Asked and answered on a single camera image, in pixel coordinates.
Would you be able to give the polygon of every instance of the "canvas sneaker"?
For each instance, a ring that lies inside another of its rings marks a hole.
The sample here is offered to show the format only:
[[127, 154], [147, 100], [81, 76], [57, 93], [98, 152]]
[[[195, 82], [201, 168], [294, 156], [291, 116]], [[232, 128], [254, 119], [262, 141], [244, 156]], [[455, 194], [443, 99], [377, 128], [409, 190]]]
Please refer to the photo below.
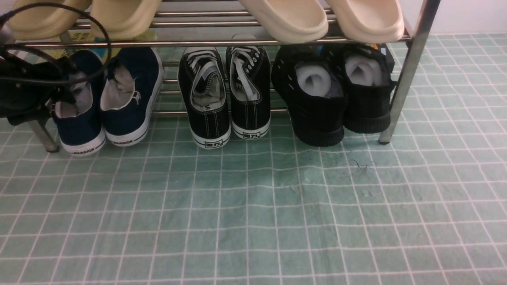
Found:
[[[89, 50], [80, 50], [70, 56], [75, 72], [69, 78], [78, 79], [92, 75], [102, 68], [102, 61]], [[75, 104], [56, 101], [51, 106], [51, 116], [58, 129], [62, 147], [73, 156], [87, 156], [98, 152], [105, 144], [105, 129], [100, 122], [99, 102], [104, 87], [104, 77], [70, 87]]]
[[179, 62], [178, 84], [190, 131], [198, 146], [216, 149], [231, 137], [223, 65], [216, 48], [186, 48]]
[[387, 129], [391, 123], [391, 93], [396, 86], [391, 79], [394, 65], [389, 63], [388, 54], [382, 48], [361, 44], [347, 44], [339, 50], [324, 45], [321, 54], [342, 78], [349, 94], [345, 127], [367, 134]]
[[230, 47], [226, 70], [231, 91], [232, 128], [243, 139], [265, 136], [271, 121], [271, 64], [262, 47]]
[[163, 79], [162, 61], [152, 48], [125, 48], [112, 59], [100, 109], [113, 144], [132, 146], [146, 137]]
[[282, 46], [271, 75], [287, 104], [296, 136], [314, 147], [330, 147], [344, 136], [347, 95], [328, 64], [309, 46]]

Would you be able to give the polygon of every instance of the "navy blue sneaker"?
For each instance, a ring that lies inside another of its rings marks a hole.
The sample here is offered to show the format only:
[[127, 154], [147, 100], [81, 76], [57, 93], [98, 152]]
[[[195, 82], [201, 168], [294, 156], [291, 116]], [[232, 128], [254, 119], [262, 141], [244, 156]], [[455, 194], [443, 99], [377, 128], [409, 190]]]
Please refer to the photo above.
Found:
[[100, 109], [113, 144], [132, 146], [146, 137], [163, 79], [162, 61], [152, 48], [125, 48], [112, 59]]
[[[70, 78], [83, 78], [102, 68], [102, 61], [94, 52], [80, 50], [70, 56], [76, 66]], [[104, 77], [70, 87], [76, 104], [53, 102], [51, 116], [58, 128], [63, 148], [74, 156], [98, 152], [105, 143], [105, 130], [100, 122], [99, 101]]]

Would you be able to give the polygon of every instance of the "shoe logo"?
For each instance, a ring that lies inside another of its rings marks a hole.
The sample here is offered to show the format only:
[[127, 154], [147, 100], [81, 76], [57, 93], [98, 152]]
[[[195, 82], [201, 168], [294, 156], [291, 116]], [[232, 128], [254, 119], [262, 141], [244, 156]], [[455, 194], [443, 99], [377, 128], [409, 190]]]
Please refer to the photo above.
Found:
[[220, 141], [215, 141], [215, 142], [207, 142], [204, 146], [207, 149], [214, 149], [214, 148], [219, 148], [223, 145], [224, 145], [224, 141], [220, 140]]
[[139, 105], [139, 100], [141, 100], [141, 94], [139, 92], [135, 92], [134, 99], [136, 100], [137, 104]]
[[83, 152], [74, 152], [72, 154], [75, 154], [75, 155], [81, 155], [81, 154], [89, 154], [91, 152], [93, 152], [95, 150], [95, 148], [92, 148], [92, 149], [89, 149], [87, 151], [83, 151]]
[[124, 141], [124, 142], [115, 142], [114, 144], [117, 146], [123, 146], [123, 145], [131, 144], [133, 142], [134, 142], [133, 140], [129, 140], [129, 141]]
[[256, 138], [260, 138], [261, 137], [261, 133], [258, 132], [258, 133], [243, 133], [243, 138], [245, 139], [256, 139]]

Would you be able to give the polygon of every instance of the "shoe rack leg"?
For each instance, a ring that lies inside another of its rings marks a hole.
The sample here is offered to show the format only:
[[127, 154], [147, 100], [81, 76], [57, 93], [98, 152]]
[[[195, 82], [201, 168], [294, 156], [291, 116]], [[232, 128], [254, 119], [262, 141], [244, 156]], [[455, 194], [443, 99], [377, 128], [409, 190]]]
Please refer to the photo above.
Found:
[[439, 9], [440, 0], [424, 0], [419, 14], [419, 20], [412, 41], [407, 43], [408, 52], [400, 73], [398, 86], [391, 102], [391, 125], [380, 134], [379, 143], [386, 145], [391, 142], [392, 134], [402, 113], [405, 99], [412, 85], [417, 66], [428, 40], [429, 31], [433, 25], [435, 15]]
[[[64, 43], [72, 42], [72, 37], [70, 36], [70, 33], [66, 31], [65, 33], [61, 34], [59, 36], [60, 40]], [[71, 54], [75, 53], [75, 49], [66, 48], [65, 51], [67, 52], [67, 56], [70, 56]]]
[[30, 121], [28, 124], [37, 138], [41, 141], [47, 152], [58, 152], [59, 146], [56, 144], [55, 140], [46, 129], [45, 123], [43, 121]]

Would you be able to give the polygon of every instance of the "white wall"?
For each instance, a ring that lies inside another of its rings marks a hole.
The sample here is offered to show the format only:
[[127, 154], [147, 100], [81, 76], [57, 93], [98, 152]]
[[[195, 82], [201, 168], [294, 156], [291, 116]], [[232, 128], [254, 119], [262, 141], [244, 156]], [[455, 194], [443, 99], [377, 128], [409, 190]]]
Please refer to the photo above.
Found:
[[[414, 27], [422, 0], [399, 0]], [[441, 0], [431, 33], [507, 32], [507, 0]]]

